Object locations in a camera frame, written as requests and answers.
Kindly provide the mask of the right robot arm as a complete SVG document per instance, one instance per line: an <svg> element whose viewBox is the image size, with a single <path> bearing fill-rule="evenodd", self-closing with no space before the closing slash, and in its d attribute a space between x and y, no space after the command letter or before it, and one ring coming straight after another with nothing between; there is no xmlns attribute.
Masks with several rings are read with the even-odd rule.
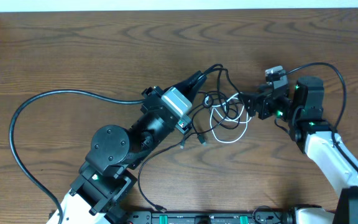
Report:
<svg viewBox="0 0 358 224"><path fill-rule="evenodd" d="M339 200L334 213L315 205L291 208L279 223L358 223L358 160L344 145L336 129L323 119L323 81L301 77L289 99L288 82L262 85L256 93L242 92L240 100L250 116L276 116L288 123L291 140L328 179Z"/></svg>

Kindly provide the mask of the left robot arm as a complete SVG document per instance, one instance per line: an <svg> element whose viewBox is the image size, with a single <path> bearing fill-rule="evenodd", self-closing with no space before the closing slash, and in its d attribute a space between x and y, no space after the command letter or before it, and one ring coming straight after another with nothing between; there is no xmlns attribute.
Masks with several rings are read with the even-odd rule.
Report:
<svg viewBox="0 0 358 224"><path fill-rule="evenodd" d="M164 90L149 87L142 92L143 115L129 129L110 124L97 130L62 209L49 223L125 223L129 214L119 204L137 181L132 170L175 129L190 130L187 112L205 81L197 71Z"/></svg>

